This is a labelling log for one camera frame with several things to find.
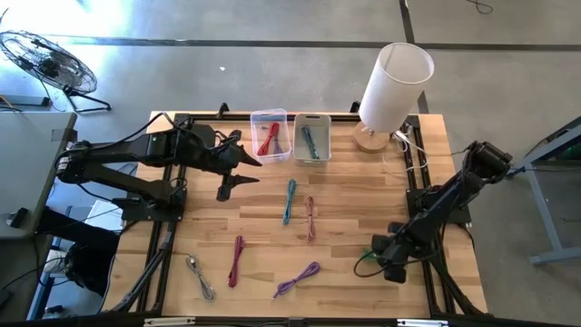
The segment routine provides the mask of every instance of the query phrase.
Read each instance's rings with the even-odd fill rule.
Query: blue cable
[[[291,218],[291,207],[292,198],[294,197],[294,192],[297,190],[297,181],[294,179],[289,180],[289,191],[287,192],[287,207],[284,209],[284,215],[282,216],[282,224],[289,224],[289,219]]]

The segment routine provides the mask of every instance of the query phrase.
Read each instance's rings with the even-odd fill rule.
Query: wooden table
[[[443,117],[422,114],[419,120],[431,181],[444,183],[455,170]],[[232,129],[242,130],[241,143],[251,153],[249,122],[206,123],[225,134]],[[405,191],[409,188],[403,173],[403,154],[396,145],[391,144],[385,152],[384,164],[381,154],[365,154],[355,148],[351,141],[354,126],[333,123],[332,157],[326,168],[299,167],[292,159],[263,167],[239,166],[236,173],[261,181],[237,186],[225,203],[215,200],[220,176],[188,169],[188,203],[177,228],[163,315],[428,317],[420,264],[408,266],[404,284],[387,282],[382,274],[366,279],[353,274],[353,264],[363,249],[369,248],[372,234],[386,233],[390,222],[407,221]],[[161,118],[149,132],[169,128]],[[137,175],[161,179],[162,169],[140,165]],[[282,213],[290,178],[296,179],[298,186],[290,223],[284,226]],[[317,238],[313,243],[307,243],[304,199],[308,195],[315,203]],[[104,310],[115,306],[141,274],[151,229],[152,223],[140,222],[122,236]],[[231,289],[227,277],[237,235],[244,237],[246,245],[239,262],[238,285]],[[216,291],[214,303],[204,301],[198,280],[186,266],[188,253],[199,258],[202,274]],[[460,288],[486,311],[471,242],[457,226],[446,230],[445,253],[450,273]],[[272,299],[280,282],[297,277],[313,261],[320,263],[317,275]],[[359,266],[362,273],[378,268],[376,263],[367,262]],[[437,277],[435,281],[438,303],[443,307]],[[149,304],[156,286],[154,276]]]

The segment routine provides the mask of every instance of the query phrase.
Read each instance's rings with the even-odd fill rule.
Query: white container
[[[319,159],[313,159],[309,145],[300,129],[307,125]],[[330,116],[327,114],[297,114],[294,117],[294,163],[305,167],[324,167],[330,159]]]
[[[278,123],[279,144],[282,153],[275,154],[274,140],[269,144],[269,154],[257,155],[259,149],[269,136],[271,124]],[[256,111],[251,114],[252,152],[261,164],[273,164],[289,160],[291,157],[291,138],[287,124],[287,112],[284,109],[270,109]]]
[[[361,100],[361,121],[375,132],[397,131],[433,74],[434,61],[423,49],[406,43],[384,47]]]

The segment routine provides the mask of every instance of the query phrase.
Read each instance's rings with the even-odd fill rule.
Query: plastic bin
[[[319,159],[313,159],[303,135],[302,126],[310,128]],[[294,117],[294,162],[305,167],[324,167],[330,159],[330,116],[327,114],[297,114]]]
[[[269,136],[272,123],[279,123],[279,144],[281,154],[275,154],[274,141],[269,145],[269,154],[258,155],[258,150]],[[289,160],[291,157],[291,139],[289,138],[289,125],[287,124],[287,112],[284,109],[270,109],[256,111],[251,114],[252,152],[261,164],[273,164]]]

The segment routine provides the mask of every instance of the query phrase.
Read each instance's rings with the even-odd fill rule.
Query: gray floor
[[[409,0],[417,40],[581,43],[577,32],[581,4],[577,1],[483,1],[494,6],[493,14],[480,15],[474,5],[460,0]],[[24,7],[15,7],[2,28],[56,35],[178,39],[405,40],[397,0],[63,3],[66,5],[58,10],[51,5],[44,5],[43,10],[53,10],[55,15],[77,13],[78,17],[48,24],[37,12],[41,9],[32,15]],[[111,16],[103,20],[104,15]],[[81,137],[91,141],[127,135],[146,122],[151,110],[217,110],[220,103],[228,102],[232,110],[347,111],[352,101],[362,97],[379,51],[63,46],[95,71],[99,88],[94,95],[114,107],[109,114],[79,118]],[[517,160],[538,140],[581,113],[579,52],[430,54],[436,72],[426,91],[428,108],[431,113],[444,114],[453,150],[461,150],[473,140],[490,141]],[[2,93],[43,92],[34,78],[9,62],[0,61],[0,69]],[[57,97],[57,91],[51,92]],[[62,97],[56,105],[67,108]],[[59,185],[51,201],[66,205],[70,197],[83,206],[93,200]],[[528,181],[518,177],[489,186],[470,210],[490,312],[533,321],[581,322],[581,261],[540,268],[528,262],[529,255],[550,249]],[[569,232],[564,235],[565,243],[581,243],[581,223],[563,228]]]

